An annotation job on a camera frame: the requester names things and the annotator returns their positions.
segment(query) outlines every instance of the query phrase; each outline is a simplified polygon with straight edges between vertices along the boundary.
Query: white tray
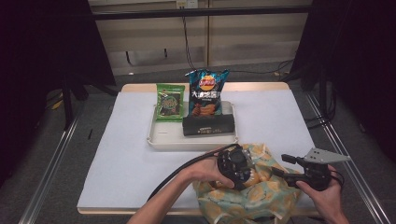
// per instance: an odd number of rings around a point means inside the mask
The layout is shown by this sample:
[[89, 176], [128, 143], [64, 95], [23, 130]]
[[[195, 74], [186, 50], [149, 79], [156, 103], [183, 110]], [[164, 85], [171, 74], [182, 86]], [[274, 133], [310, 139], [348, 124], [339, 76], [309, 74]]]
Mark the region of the white tray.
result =
[[[188, 115], [189, 103], [184, 102], [183, 105], [184, 115]], [[221, 105], [223, 114], [234, 114], [233, 105], [230, 102], [222, 101]], [[155, 105], [147, 138], [148, 143], [156, 149], [166, 151], [208, 151], [238, 142], [236, 123], [233, 133], [184, 136], [181, 122], [157, 122], [156, 109], [157, 106]]]

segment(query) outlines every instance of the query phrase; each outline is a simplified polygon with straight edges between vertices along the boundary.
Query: white tabletop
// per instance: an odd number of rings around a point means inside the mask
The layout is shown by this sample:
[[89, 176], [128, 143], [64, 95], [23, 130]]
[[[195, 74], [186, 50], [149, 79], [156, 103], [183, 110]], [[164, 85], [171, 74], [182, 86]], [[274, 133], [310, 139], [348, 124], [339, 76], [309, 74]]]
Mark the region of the white tabletop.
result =
[[[224, 91], [234, 106], [239, 143], [264, 143], [284, 166], [281, 154], [304, 156], [314, 143], [290, 90]], [[202, 151], [160, 151], [147, 142], [156, 92], [120, 92], [78, 201], [82, 214], [132, 214], [181, 164]], [[314, 208], [303, 194], [297, 208]], [[192, 186], [169, 214], [199, 215]]]

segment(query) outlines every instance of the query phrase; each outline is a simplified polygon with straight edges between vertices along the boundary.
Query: patterned cloth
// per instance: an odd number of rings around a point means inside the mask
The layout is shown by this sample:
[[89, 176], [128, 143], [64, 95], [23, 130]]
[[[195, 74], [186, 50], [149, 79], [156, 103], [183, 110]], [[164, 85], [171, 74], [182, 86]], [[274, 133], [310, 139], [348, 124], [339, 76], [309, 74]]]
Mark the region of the patterned cloth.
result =
[[204, 217], [215, 224], [273, 223], [273, 219], [258, 221], [259, 217], [273, 216], [286, 223], [301, 191], [288, 187], [282, 178], [272, 175], [271, 168], [297, 172], [279, 165], [265, 144], [242, 147], [250, 151], [260, 182], [241, 191], [214, 189], [208, 182], [195, 182], [194, 189]]

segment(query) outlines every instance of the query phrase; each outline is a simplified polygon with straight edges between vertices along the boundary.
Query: green snack package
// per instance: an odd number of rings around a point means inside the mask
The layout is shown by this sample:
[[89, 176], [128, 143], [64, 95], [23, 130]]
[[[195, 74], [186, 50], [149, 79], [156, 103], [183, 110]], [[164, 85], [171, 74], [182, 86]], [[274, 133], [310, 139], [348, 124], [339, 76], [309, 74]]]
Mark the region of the green snack package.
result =
[[185, 86], [157, 83], [157, 121], [181, 122]]

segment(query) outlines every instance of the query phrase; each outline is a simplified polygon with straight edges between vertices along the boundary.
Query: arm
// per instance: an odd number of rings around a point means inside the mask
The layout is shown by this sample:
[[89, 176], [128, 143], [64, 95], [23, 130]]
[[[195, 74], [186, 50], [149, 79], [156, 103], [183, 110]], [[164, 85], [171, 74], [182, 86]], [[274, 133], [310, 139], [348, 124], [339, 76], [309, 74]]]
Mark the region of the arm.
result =
[[323, 191], [312, 189], [304, 181], [297, 181], [296, 184], [314, 201], [315, 207], [327, 223], [349, 223], [341, 206], [341, 186], [336, 180], [332, 179], [329, 187]]
[[180, 171], [175, 178], [131, 217], [128, 224], [160, 223], [181, 193], [195, 180], [218, 180], [227, 187], [233, 188], [233, 181], [219, 172], [217, 158], [212, 157], [198, 161]]

